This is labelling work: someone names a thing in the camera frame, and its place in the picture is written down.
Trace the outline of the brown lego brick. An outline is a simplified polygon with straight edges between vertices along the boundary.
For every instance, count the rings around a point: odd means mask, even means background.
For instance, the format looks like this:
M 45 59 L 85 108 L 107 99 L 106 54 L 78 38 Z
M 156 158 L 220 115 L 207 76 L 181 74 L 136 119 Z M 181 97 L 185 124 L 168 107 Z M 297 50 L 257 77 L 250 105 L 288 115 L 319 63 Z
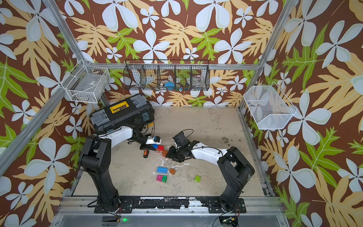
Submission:
M 162 156 L 163 156 L 163 157 L 165 157 L 165 158 L 167 157 L 167 154 L 168 154 L 168 151 L 167 151 L 167 150 L 164 150 L 164 151 L 162 152 Z
M 173 169 L 173 168 L 170 168 L 170 169 L 169 169 L 169 173 L 170 173 L 170 174 L 172 174 L 172 175 L 174 175 L 174 174 L 176 173 L 176 170 L 175 170 L 175 169 Z

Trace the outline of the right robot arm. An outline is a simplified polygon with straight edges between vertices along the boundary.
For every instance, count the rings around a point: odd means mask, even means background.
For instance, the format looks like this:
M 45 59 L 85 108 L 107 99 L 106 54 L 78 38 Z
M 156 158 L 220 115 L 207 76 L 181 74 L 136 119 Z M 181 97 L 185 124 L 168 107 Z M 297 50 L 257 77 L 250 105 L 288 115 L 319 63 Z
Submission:
M 190 141 L 183 131 L 176 134 L 172 140 L 175 144 L 169 148 L 167 158 L 178 163 L 189 158 L 200 159 L 219 167 L 226 182 L 226 188 L 219 197 L 220 205 L 216 207 L 224 212 L 232 211 L 243 188 L 255 174 L 252 164 L 238 148 L 233 146 L 221 149 L 207 146 L 200 141 Z

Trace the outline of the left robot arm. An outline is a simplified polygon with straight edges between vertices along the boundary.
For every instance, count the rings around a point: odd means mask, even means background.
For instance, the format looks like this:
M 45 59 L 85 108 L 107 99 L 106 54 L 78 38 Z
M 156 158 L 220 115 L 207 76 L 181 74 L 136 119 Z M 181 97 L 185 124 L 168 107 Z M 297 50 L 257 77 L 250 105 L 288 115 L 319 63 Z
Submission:
M 104 212 L 116 214 L 122 209 L 118 190 L 109 173 L 112 148 L 124 141 L 137 142 L 140 150 L 144 151 L 156 150 L 155 147 L 161 144 L 159 136 L 143 134 L 143 127 L 143 120 L 137 120 L 133 124 L 125 124 L 118 129 L 86 138 L 78 165 L 91 176 L 98 193 L 97 205 Z

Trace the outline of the brown lego brick front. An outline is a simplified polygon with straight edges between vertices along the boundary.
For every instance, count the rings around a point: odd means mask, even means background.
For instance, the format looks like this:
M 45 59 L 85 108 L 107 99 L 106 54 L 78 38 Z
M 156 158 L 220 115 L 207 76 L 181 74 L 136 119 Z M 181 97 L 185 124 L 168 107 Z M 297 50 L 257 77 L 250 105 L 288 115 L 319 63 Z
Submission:
M 174 175 L 174 174 L 176 173 L 176 170 L 175 170 L 175 169 L 173 169 L 173 168 L 170 168 L 170 169 L 169 169 L 169 173 L 170 173 L 170 174 L 172 174 L 172 175 Z

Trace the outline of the light blue long lego brick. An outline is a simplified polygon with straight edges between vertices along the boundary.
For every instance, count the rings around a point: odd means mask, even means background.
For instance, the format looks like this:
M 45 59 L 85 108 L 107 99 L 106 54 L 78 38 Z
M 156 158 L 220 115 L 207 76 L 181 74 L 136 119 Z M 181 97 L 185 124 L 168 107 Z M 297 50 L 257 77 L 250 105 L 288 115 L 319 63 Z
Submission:
M 159 174 L 167 174 L 168 173 L 168 168 L 167 167 L 157 167 L 157 173 Z

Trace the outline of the lime green lego brick front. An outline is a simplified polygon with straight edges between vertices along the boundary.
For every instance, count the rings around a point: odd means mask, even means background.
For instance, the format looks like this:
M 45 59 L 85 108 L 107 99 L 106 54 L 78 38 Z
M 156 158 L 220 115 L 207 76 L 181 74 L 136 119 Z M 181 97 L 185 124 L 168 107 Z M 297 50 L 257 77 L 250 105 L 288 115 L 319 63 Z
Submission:
M 200 177 L 200 176 L 198 176 L 198 175 L 196 175 L 196 176 L 195 176 L 194 181 L 196 181 L 196 182 L 198 182 L 198 183 L 199 183 L 199 182 L 200 182 L 200 180 L 201 180 L 201 177 Z

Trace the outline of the magenta lego brick front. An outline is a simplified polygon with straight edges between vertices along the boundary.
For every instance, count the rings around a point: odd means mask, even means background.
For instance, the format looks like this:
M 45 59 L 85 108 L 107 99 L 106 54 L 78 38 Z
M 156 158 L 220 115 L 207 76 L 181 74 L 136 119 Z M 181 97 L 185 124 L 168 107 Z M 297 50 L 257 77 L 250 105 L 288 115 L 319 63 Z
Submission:
M 162 182 L 163 181 L 163 175 L 158 175 L 157 176 L 157 181 L 159 181 L 159 182 Z

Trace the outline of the black deli toolbox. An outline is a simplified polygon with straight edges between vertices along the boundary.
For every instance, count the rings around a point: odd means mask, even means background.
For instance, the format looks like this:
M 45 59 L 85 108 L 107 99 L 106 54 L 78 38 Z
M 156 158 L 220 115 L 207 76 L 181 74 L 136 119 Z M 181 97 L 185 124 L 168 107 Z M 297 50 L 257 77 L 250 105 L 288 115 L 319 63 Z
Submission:
M 145 96 L 136 94 L 92 113 L 90 120 L 96 134 L 101 135 L 134 122 L 151 123 L 155 120 L 154 114 Z

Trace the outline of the orange black handled screwdriver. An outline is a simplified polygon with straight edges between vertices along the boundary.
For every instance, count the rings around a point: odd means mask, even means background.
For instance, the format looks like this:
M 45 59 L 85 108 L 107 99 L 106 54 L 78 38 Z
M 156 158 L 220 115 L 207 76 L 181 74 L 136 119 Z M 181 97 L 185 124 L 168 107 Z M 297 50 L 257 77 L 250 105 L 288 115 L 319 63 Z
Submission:
M 149 150 L 145 150 L 144 151 L 143 158 L 147 159 L 148 158 L 148 155 L 149 155 Z

